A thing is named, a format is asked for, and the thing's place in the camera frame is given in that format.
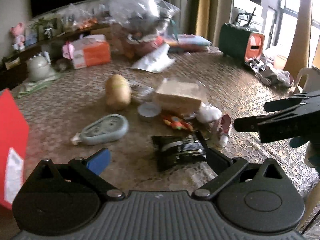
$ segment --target white bottle cap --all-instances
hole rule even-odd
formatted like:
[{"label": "white bottle cap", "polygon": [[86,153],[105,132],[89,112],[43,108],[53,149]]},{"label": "white bottle cap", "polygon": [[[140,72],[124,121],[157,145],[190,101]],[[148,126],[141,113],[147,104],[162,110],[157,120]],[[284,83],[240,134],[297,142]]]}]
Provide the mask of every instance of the white bottle cap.
[{"label": "white bottle cap", "polygon": [[220,141],[219,141],[220,145],[221,145],[221,146],[226,145],[227,142],[228,142],[228,139],[229,139],[229,136],[228,136],[228,135],[221,135]]}]

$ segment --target white paper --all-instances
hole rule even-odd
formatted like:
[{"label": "white paper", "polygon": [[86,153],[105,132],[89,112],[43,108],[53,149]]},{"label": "white paper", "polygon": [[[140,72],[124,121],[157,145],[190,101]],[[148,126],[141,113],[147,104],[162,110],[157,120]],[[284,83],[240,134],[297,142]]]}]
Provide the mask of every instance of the white paper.
[{"label": "white paper", "polygon": [[9,149],[4,177],[4,200],[12,204],[23,184],[23,159],[13,149]]}]

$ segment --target red box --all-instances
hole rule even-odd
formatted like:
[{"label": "red box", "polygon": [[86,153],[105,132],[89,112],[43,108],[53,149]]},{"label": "red box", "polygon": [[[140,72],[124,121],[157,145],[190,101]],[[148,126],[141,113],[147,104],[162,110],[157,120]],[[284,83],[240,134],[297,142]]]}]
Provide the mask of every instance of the red box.
[{"label": "red box", "polygon": [[0,92],[0,205],[11,209],[23,184],[29,126],[8,89]]}]

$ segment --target metal screw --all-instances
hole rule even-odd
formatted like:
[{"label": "metal screw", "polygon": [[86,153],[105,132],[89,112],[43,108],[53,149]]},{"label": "metal screw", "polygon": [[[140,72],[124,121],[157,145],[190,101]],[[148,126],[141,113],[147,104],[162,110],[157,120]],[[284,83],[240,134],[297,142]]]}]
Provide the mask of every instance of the metal screw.
[{"label": "metal screw", "polygon": [[210,191],[207,189],[197,189],[195,191],[195,195],[197,197],[208,197],[210,195]]},{"label": "metal screw", "polygon": [[109,197],[112,197],[112,198],[118,198],[118,197],[121,197],[123,194],[123,192],[119,189],[111,189],[111,190],[108,190],[107,191],[107,195]]}]

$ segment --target black cable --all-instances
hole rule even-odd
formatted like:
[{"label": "black cable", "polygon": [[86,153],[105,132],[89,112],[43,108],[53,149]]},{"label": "black cable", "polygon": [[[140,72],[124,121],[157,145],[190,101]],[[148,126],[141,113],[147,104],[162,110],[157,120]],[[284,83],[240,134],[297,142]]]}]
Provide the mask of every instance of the black cable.
[{"label": "black cable", "polygon": [[311,226],[311,224],[316,220],[316,218],[318,217],[318,215],[320,215],[320,210],[316,213],[316,215],[313,217],[313,219],[311,219],[311,221],[307,224],[307,226],[304,228],[304,230],[302,231],[302,235],[308,230],[308,228]]}]

